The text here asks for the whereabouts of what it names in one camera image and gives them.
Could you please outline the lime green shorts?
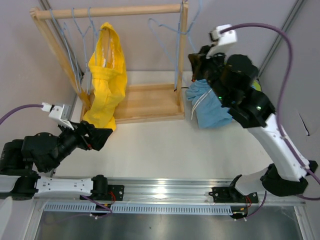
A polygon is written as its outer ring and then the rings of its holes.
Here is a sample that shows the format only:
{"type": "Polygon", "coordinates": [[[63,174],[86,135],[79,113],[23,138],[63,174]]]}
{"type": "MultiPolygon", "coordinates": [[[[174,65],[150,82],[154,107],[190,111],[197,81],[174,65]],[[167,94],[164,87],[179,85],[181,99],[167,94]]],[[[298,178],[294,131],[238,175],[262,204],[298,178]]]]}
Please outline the lime green shorts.
{"type": "Polygon", "coordinates": [[[262,91],[261,85],[258,80],[254,80],[251,86],[257,91],[262,91]]]}

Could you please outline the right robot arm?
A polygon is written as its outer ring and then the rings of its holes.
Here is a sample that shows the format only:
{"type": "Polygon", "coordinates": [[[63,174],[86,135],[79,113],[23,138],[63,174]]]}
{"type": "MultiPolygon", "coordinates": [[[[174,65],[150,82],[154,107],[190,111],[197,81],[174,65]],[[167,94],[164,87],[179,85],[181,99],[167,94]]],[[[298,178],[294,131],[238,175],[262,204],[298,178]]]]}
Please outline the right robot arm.
{"type": "Polygon", "coordinates": [[[222,107],[244,129],[248,130],[269,155],[272,163],[261,171],[236,176],[228,189],[228,196],[239,202],[247,195],[266,191],[278,197],[296,196],[301,199],[308,187],[307,176],[318,168],[315,161],[302,157],[293,143],[277,126],[277,113],[267,95],[253,88],[259,70],[243,54],[226,57],[218,52],[207,56],[205,45],[188,59],[194,81],[205,80],[222,107]]]}

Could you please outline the blue hanger of camouflage shorts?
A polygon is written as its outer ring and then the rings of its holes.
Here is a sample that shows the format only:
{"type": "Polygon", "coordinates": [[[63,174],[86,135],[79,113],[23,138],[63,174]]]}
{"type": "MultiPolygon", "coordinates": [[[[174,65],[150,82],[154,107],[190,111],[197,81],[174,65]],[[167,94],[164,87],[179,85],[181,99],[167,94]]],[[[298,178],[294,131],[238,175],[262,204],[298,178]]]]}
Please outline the blue hanger of camouflage shorts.
{"type": "Polygon", "coordinates": [[[65,21],[63,22],[62,25],[58,22],[58,20],[54,17],[52,8],[49,9],[49,12],[50,12],[50,16],[52,18],[53,24],[57,28],[59,36],[61,37],[62,46],[65,48],[67,60],[70,63],[71,71],[75,77],[76,89],[80,93],[85,93],[86,91],[83,89],[83,86],[82,86],[84,72],[82,71],[80,64],[78,63],[78,58],[75,52],[75,45],[74,45],[71,31],[65,21]]]}

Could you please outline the blue hanger of light blue shorts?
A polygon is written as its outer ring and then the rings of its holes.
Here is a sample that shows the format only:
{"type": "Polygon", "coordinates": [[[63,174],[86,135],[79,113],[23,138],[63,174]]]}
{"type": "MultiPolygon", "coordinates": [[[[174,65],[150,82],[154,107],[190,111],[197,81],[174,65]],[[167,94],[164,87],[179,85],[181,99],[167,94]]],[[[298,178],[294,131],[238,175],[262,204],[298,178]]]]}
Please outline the blue hanger of light blue shorts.
{"type": "Polygon", "coordinates": [[[187,40],[188,40],[188,42],[189,42],[189,44],[190,44],[190,46],[191,46],[191,48],[192,48],[194,53],[196,53],[197,50],[196,50],[196,47],[195,47],[195,45],[194,45],[194,43],[192,41],[191,32],[192,32],[194,24],[196,23],[199,15],[200,15],[200,13],[202,11],[202,8],[203,8],[203,1],[202,0],[198,0],[197,12],[196,12],[194,18],[192,19],[192,22],[190,23],[190,25],[189,25],[189,27],[188,27],[188,29],[186,31],[187,40]]]}

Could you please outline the light blue shorts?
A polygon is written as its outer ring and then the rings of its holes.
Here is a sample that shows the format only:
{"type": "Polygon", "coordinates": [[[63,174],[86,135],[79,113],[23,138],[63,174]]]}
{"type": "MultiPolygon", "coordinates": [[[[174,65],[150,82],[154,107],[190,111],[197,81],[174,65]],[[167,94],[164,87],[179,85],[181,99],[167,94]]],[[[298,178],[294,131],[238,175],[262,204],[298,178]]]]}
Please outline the light blue shorts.
{"type": "Polygon", "coordinates": [[[185,97],[192,105],[190,118],[196,117],[200,129],[220,128],[232,122],[229,108],[222,107],[205,79],[193,82],[185,91],[185,97]]]}

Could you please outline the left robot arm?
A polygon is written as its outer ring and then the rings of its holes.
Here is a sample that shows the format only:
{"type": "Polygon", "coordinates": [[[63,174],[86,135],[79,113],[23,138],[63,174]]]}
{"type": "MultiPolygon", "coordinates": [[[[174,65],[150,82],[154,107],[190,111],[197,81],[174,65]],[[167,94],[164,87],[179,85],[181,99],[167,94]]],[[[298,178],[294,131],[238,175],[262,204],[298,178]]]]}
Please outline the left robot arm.
{"type": "Polygon", "coordinates": [[[30,200],[38,193],[35,187],[40,179],[38,173],[48,173],[57,168],[76,148],[100,151],[113,133],[111,128],[96,128],[84,120],[73,122],[71,127],[60,125],[59,128],[61,133],[58,136],[40,132],[4,145],[0,157],[0,175],[15,176],[17,179],[9,190],[1,190],[2,200],[7,197],[18,201],[30,200]]]}

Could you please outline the blue hanger of green shorts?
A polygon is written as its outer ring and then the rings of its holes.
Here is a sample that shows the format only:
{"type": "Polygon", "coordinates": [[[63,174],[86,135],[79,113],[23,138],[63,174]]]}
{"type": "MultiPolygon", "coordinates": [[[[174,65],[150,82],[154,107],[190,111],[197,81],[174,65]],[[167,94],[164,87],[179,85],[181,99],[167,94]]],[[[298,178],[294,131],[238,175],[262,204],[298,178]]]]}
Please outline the blue hanger of green shorts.
{"type": "Polygon", "coordinates": [[[153,33],[153,35],[155,36],[157,42],[159,43],[160,47],[162,48],[163,52],[165,53],[165,55],[167,56],[167,58],[169,59],[170,63],[174,65],[174,88],[177,89],[178,87],[178,60],[179,60],[179,47],[180,47],[180,37],[181,37],[181,20],[178,21],[178,25],[177,25],[177,29],[167,25],[167,24],[163,24],[160,23],[159,21],[157,21],[154,18],[149,18],[147,21],[147,25],[149,30],[153,33]],[[166,47],[165,43],[160,39],[159,35],[157,34],[157,32],[155,31],[155,29],[152,27],[152,23],[155,23],[157,25],[157,27],[163,27],[166,28],[174,33],[176,33],[176,41],[175,41],[175,58],[173,58],[172,54],[169,53],[168,48],[166,47]]]}

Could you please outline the blue hanger of navy shorts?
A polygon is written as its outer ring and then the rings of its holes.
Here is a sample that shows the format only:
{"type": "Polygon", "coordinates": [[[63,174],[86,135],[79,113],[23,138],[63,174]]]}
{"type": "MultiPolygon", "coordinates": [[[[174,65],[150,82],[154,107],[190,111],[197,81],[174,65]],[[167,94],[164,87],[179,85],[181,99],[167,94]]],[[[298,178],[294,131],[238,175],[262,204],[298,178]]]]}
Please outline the blue hanger of navy shorts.
{"type": "Polygon", "coordinates": [[[79,24],[77,23],[77,20],[75,18],[75,9],[72,8],[71,9],[71,15],[72,15],[72,19],[73,22],[81,36],[82,39],[82,53],[84,56],[84,71],[81,71],[81,68],[78,65],[78,60],[76,57],[76,54],[74,54],[74,58],[75,58],[75,63],[76,63],[76,80],[77,80],[77,88],[80,90],[82,88],[82,84],[86,83],[86,89],[85,90],[81,90],[81,92],[84,92],[86,94],[90,94],[91,93],[91,72],[89,70],[88,67],[88,57],[87,57],[87,46],[86,46],[86,34],[88,33],[88,30],[91,28],[91,26],[89,25],[85,31],[82,31],[79,24]]]}

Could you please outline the yellow shorts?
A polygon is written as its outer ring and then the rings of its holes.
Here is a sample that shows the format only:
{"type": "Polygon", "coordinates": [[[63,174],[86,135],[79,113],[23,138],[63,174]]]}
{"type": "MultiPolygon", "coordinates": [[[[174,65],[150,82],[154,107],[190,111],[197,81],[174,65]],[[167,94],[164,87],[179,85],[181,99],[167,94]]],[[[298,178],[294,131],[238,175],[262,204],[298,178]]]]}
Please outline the yellow shorts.
{"type": "Polygon", "coordinates": [[[128,82],[125,55],[113,26],[101,25],[89,63],[94,100],[83,120],[96,128],[116,129],[115,109],[126,96],[128,82]]]}

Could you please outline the blue hanger of yellow shorts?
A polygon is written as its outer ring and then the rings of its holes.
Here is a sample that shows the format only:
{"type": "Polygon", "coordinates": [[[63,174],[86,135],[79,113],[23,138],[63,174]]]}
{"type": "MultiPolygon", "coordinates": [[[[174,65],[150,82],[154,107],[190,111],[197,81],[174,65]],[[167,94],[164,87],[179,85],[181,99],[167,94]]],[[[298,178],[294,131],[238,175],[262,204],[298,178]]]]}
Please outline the blue hanger of yellow shorts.
{"type": "Polygon", "coordinates": [[[92,50],[95,51],[96,50],[96,46],[99,40],[99,34],[100,34],[100,30],[96,28],[94,21],[92,19],[92,15],[91,15],[91,7],[88,8],[87,13],[88,13],[88,18],[89,18],[89,22],[90,22],[90,27],[92,28],[92,50]]]}

